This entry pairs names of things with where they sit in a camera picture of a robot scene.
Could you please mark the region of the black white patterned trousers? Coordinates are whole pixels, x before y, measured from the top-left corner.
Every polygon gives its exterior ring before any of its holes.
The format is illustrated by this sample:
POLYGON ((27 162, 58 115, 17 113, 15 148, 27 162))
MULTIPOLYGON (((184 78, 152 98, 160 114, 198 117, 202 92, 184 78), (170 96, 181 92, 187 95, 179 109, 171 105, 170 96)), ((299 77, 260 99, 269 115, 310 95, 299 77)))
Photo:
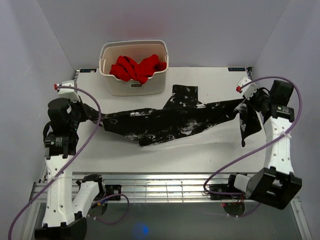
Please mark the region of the black white patterned trousers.
POLYGON ((105 131, 118 134, 139 145, 157 145, 202 133, 239 117, 241 145, 262 126, 256 111, 244 99, 211 103, 198 100, 198 87, 175 84, 162 109, 142 108, 99 114, 85 104, 88 119, 105 131))

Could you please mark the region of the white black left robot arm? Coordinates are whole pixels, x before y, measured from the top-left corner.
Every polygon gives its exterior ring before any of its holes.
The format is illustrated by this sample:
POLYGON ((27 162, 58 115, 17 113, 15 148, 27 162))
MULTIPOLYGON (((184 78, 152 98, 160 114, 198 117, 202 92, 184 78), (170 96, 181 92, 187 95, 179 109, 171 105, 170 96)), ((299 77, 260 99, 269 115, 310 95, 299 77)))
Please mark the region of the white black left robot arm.
POLYGON ((87 214, 94 200, 106 195, 98 174, 85 176, 72 197, 72 162, 79 155, 77 134, 88 120, 81 100, 57 98, 48 103, 50 121, 43 129, 48 188, 42 226, 34 231, 37 240, 83 240, 87 235, 87 214))

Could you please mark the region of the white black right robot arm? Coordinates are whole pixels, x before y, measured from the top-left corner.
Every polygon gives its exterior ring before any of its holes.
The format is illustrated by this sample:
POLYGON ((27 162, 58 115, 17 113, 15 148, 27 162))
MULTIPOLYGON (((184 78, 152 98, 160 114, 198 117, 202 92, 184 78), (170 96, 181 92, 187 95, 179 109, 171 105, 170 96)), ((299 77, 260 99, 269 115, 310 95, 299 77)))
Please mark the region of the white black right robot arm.
POLYGON ((295 176, 291 163, 291 129, 297 117, 288 103, 294 86, 274 80, 271 89, 264 92, 244 77, 236 90, 261 113, 267 147, 263 168, 253 176, 230 175, 226 194, 232 199, 244 194, 249 200, 283 210, 302 187, 302 179, 295 176))

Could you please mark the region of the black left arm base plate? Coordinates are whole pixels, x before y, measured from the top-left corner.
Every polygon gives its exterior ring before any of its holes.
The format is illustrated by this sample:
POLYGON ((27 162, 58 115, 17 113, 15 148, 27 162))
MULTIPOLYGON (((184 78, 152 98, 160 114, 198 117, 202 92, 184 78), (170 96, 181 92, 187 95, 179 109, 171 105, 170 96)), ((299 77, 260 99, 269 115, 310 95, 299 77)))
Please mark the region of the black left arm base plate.
POLYGON ((109 201, 119 201, 121 199, 121 196, 117 196, 122 193, 122 186, 120 184, 105 184, 104 189, 104 197, 116 195, 111 197, 109 201))

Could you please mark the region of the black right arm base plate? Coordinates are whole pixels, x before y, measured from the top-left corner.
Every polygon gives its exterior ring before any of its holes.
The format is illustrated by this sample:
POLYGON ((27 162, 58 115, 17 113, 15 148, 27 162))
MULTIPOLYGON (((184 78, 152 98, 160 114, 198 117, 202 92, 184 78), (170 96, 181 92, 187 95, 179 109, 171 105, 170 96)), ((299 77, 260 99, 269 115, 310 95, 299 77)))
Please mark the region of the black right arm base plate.
POLYGON ((229 186, 226 183, 210 184, 208 189, 212 192, 218 192, 218 194, 210 194, 211 200, 241 200, 243 193, 233 186, 229 186))

